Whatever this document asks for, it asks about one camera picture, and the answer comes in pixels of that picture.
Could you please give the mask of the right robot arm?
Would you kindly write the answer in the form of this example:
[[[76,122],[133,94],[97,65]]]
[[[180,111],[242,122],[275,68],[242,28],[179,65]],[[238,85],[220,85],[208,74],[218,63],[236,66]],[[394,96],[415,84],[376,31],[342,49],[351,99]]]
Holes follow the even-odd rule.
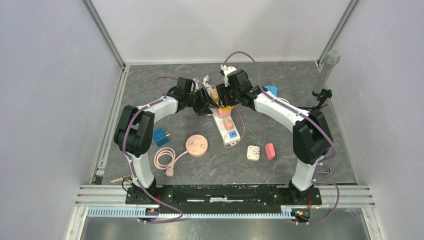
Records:
[[[334,148],[333,139],[324,114],[319,110],[307,111],[286,103],[265,90],[253,86],[247,73],[233,66],[221,65],[224,82],[217,85],[221,107],[242,105],[262,113],[290,130],[297,164],[289,182],[289,199],[302,204],[309,198],[317,164]]]

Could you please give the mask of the white power strip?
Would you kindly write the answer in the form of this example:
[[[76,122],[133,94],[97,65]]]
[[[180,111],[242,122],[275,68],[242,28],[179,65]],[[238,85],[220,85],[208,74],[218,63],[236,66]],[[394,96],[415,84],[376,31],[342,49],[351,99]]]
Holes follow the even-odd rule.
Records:
[[[231,109],[222,111],[221,108],[214,108],[212,110],[213,120],[225,147],[232,147],[241,140],[241,134],[231,117],[231,113]]]

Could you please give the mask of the yellow cube adapter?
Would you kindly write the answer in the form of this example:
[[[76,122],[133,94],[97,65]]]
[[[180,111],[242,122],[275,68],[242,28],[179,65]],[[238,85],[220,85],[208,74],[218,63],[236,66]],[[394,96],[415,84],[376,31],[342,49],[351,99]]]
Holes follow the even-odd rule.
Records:
[[[234,106],[226,106],[226,107],[220,108],[219,110],[221,112],[227,112],[227,111],[231,111],[233,108]]]

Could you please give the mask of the blue cube socket adapter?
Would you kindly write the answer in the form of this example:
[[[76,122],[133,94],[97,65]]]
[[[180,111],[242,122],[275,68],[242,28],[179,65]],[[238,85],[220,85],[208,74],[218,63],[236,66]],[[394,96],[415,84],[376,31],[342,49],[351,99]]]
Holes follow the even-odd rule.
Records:
[[[152,140],[155,143],[155,145],[159,148],[170,141],[168,136],[169,135],[165,132],[165,130],[162,127],[160,127],[153,131]]]

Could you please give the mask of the pink plug adapter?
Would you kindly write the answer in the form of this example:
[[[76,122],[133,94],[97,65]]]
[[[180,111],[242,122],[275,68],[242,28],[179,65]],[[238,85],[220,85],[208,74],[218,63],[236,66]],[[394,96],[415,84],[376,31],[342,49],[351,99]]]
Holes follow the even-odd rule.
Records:
[[[273,160],[275,158],[276,152],[272,143],[267,143],[265,145],[265,153],[268,160]]]

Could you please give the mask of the pink round socket base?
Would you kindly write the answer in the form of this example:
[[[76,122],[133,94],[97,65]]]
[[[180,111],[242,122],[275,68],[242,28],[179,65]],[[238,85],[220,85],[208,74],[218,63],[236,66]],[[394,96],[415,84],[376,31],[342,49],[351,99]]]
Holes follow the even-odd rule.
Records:
[[[192,157],[201,157],[207,152],[209,144],[203,135],[195,134],[187,139],[185,147]]]

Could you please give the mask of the white usb charger plug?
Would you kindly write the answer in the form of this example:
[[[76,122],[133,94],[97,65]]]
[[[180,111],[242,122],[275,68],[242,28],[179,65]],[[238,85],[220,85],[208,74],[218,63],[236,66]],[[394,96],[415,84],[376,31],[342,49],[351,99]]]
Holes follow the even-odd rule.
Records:
[[[246,151],[246,157],[250,161],[258,161],[260,159],[261,149],[256,145],[249,145]]]

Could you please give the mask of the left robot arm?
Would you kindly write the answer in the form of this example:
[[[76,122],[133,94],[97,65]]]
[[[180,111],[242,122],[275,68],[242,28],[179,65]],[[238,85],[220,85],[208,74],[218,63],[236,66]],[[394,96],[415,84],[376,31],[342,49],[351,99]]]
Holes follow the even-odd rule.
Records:
[[[128,161],[132,183],[139,188],[137,196],[145,204],[151,204],[157,198],[157,190],[151,186],[155,177],[148,157],[155,122],[186,107],[192,108],[199,116],[210,115],[212,109],[219,107],[207,90],[199,88],[194,80],[179,77],[175,81],[175,86],[151,103],[126,105],[113,135],[113,142]]]

